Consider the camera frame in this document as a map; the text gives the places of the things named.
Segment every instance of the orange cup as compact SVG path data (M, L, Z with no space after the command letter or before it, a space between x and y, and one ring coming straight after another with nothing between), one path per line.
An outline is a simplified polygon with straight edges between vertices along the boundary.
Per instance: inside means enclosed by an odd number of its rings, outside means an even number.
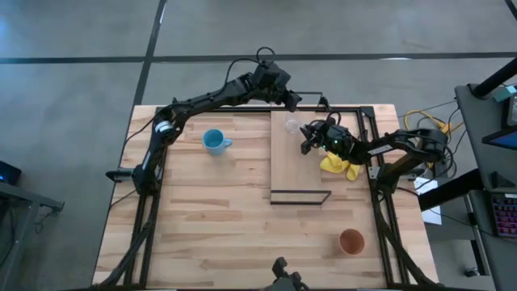
M339 248L349 255L358 255L364 249L364 237L357 230L345 230L339 235Z

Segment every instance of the yellow toy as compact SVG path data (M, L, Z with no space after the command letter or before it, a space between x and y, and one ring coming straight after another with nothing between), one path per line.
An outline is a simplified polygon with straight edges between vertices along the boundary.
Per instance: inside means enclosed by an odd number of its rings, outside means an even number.
M332 153L328 153L322 162L320 162L320 168L335 174L341 173L348 168L347 179L350 181L355 181L359 175L359 165L352 165Z

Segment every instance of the gray floor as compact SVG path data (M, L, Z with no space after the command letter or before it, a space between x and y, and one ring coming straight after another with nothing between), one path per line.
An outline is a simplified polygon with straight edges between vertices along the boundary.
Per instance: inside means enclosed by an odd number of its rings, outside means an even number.
M0 57L144 56L158 0L3 0ZM503 0L169 0L155 55L250 54L269 45L298 53L486 53L517 48L517 21ZM509 60L279 61L298 91L332 103L394 103L398 114L453 98ZM143 104L217 89L228 63L153 64ZM66 202L35 235L23 261L24 289L88 286L102 238L115 168L141 64L0 65L0 160L24 171L21 186ZM232 75L252 70L238 64ZM305 99L304 103L314 103ZM431 112L447 119L451 104ZM461 116L454 121L460 122ZM455 145L462 130L455 132ZM469 140L458 174L475 167ZM464 242L430 232L440 281L492 289L462 278Z

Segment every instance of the metal bracket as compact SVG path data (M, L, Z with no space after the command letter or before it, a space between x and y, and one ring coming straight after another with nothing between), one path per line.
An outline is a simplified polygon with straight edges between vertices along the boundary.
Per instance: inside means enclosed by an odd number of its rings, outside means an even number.
M373 111L372 106L361 106L360 109L361 109L361 112L363 114L365 114L366 116L368 116L370 118L375 117L375 112Z
M118 168L116 171L107 171L106 177L115 183L131 181L133 168Z
M370 173L370 179L377 179L379 175L380 167L368 167L368 173ZM423 169L413 169L412 171L402 175L400 179L407 179L408 181L415 181L419 175L423 173Z
M332 110L329 100L325 96L320 97L320 100L317 102L317 106L320 107L320 105L325 108L326 112L330 112Z

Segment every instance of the butcher block tabletop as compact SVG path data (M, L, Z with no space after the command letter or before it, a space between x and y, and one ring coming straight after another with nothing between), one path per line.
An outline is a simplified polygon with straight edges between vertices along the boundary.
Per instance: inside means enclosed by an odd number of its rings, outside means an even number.
M372 106L380 135L399 128L393 105ZM136 106L128 135L144 126L155 111L156 106ZM341 125L359 136L355 114L342 116ZM201 143L203 133L213 128L233 139L220 157L209 155ZM150 130L149 126L128 142L122 167L142 162ZM324 158L326 153L320 149L319 154ZM403 154L387 153L385 161L394 162ZM310 288L385 287L365 166L354 182L347 180L346 172L321 171L321 180L322 188L332 191L321 206L270 205L271 113L208 112L192 117L167 152L147 288L257 289L275 279L271 267L280 256L288 261L287 271L299 272ZM400 186L413 187L409 182ZM118 183L112 200L133 189L132 182ZM393 202L404 248L437 281L417 197L397 191ZM132 194L109 212L93 283L105 279L128 249L137 204L138 195ZM338 247L339 234L350 228L365 238L358 255L346 255ZM135 281L143 249L137 256ZM400 282L391 247L390 258Z

